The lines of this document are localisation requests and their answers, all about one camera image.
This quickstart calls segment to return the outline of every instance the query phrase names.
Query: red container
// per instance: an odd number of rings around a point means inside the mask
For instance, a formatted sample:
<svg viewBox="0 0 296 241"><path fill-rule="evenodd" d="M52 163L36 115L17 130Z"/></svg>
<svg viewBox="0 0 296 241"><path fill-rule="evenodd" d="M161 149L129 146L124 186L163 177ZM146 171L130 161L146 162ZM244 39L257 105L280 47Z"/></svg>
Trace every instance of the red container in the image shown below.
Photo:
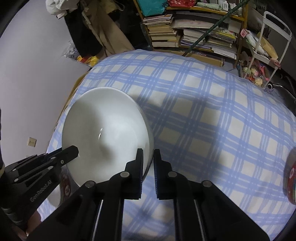
<svg viewBox="0 0 296 241"><path fill-rule="evenodd" d="M168 0L168 4L171 7L193 7L196 0Z"/></svg>
<svg viewBox="0 0 296 241"><path fill-rule="evenodd" d="M289 179L288 179L288 187L287 187L287 196L288 200L296 205L296 163L294 163Z"/></svg>

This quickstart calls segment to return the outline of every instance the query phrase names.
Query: stacked books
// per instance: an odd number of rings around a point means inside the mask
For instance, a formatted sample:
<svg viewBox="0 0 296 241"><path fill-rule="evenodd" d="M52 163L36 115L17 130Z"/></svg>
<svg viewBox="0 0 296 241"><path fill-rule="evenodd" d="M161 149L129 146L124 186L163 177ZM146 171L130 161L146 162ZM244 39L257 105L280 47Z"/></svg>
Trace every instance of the stacked books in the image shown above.
<svg viewBox="0 0 296 241"><path fill-rule="evenodd" d="M172 29L172 21L172 14L143 19L154 47L179 47L180 35L177 30Z"/></svg>
<svg viewBox="0 0 296 241"><path fill-rule="evenodd" d="M183 29L184 35L180 41L180 47L190 47L194 44L213 24L200 20L177 19L173 29ZM211 50L214 53L236 59L237 49L234 46L236 35L225 28L217 27L203 38L196 47L201 50Z"/></svg>
<svg viewBox="0 0 296 241"><path fill-rule="evenodd" d="M210 47L214 53L236 59L237 48L234 45L236 41L235 33L227 29L214 29L204 41L205 47Z"/></svg>

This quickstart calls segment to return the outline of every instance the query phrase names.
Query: bed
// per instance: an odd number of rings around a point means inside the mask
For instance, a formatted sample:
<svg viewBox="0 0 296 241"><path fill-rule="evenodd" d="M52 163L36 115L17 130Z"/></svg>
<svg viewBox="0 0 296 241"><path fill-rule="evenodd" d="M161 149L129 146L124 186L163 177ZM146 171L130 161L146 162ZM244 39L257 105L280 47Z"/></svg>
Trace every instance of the bed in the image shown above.
<svg viewBox="0 0 296 241"><path fill-rule="evenodd" d="M135 50L108 57L83 79L60 116L47 152L61 147L69 108L86 91L109 86L146 114L163 160L189 180L211 180L273 240L295 206L285 174L295 146L295 116L251 82L193 58ZM39 207L45 219L55 207ZM142 198L125 201L123 240L175 240L173 203L159 201L154 176Z"/></svg>

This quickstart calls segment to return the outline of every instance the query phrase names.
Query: bowl rim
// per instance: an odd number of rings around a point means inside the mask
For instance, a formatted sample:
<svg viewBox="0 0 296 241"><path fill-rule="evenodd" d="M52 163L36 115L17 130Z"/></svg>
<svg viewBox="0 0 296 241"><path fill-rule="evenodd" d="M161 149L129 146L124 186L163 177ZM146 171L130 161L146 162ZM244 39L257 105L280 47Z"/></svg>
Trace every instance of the bowl rim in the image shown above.
<svg viewBox="0 0 296 241"><path fill-rule="evenodd" d="M76 103L76 101L78 101L80 98L82 98L82 97L83 97L85 94L87 94L88 92L95 91L95 90L97 90L97 89L101 89L101 90L102 90L102 89L110 89L110 90L113 90L113 91L117 91L117 92L119 92L119 93L121 93L121 94L124 94L124 96L128 97L128 99L131 100L131 102L137 107L138 111L140 112L140 114L141 114L141 116L142 116L142 118L143 118L144 124L145 124L145 126L146 126L146 131L147 131L147 136L148 136L148 143L149 143L149 150L151 150L151 152L152 152L152 158L151 158L151 155L150 155L151 153L150 153L150 151L149 151L149 159L147 160L147 166L145 166L145 167L143 166L143 169L145 170L145 171L144 171L144 174L143 174L143 181L144 181L145 178L146 178L146 176L147 176L147 174L148 174L148 171L149 171L149 169L150 169L150 167L151 167L152 160L153 160L153 152L154 152L154 135L153 135L153 133L152 133L151 126L149 125L149 122L148 122L148 119L147 119L145 113L143 112L143 110L141 109L141 107L138 105L138 103L137 103L132 97L130 97L130 96L129 96L127 93L125 93L124 91L119 90L119 89L114 88L114 87L108 87L108 86L95 87L95 88L92 88L92 89L90 89L90 90L87 90L87 91L84 92L81 96L79 96L79 97L75 100L75 102L69 107L68 112L70 111L70 109L72 108L72 106ZM63 132L64 132L64 128L63 128L63 130L62 130L62 148L63 148ZM80 186L80 185L75 181L75 179L73 178L72 173L70 172L70 170L69 170L69 174L70 174L71 178L74 180L74 182L75 182L78 186Z"/></svg>

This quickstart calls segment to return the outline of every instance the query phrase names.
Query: electrical outlet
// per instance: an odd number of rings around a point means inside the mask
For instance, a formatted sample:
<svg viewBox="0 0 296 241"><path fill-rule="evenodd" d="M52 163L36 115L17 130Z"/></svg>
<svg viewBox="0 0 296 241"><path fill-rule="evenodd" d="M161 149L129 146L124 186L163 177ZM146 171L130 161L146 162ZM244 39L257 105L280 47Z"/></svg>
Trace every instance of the electrical outlet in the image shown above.
<svg viewBox="0 0 296 241"><path fill-rule="evenodd" d="M32 137L29 137L29 141L28 141L28 146L33 146L35 147L36 146L36 142L37 140L32 138Z"/></svg>

